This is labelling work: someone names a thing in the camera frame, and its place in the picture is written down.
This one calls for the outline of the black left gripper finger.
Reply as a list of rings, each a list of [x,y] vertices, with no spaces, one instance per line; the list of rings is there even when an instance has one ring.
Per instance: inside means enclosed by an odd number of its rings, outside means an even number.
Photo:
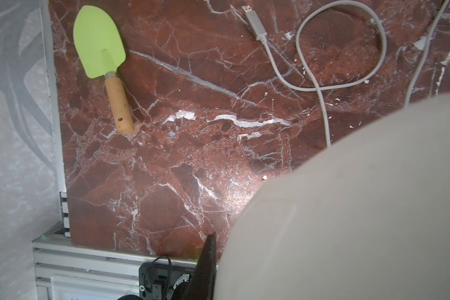
[[[217,270],[216,234],[207,236],[184,300],[212,300]]]

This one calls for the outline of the white headphones pair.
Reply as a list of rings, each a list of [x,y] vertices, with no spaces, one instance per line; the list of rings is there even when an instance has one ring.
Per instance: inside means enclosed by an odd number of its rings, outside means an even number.
[[[265,182],[234,225],[217,300],[450,300],[450,93]]]

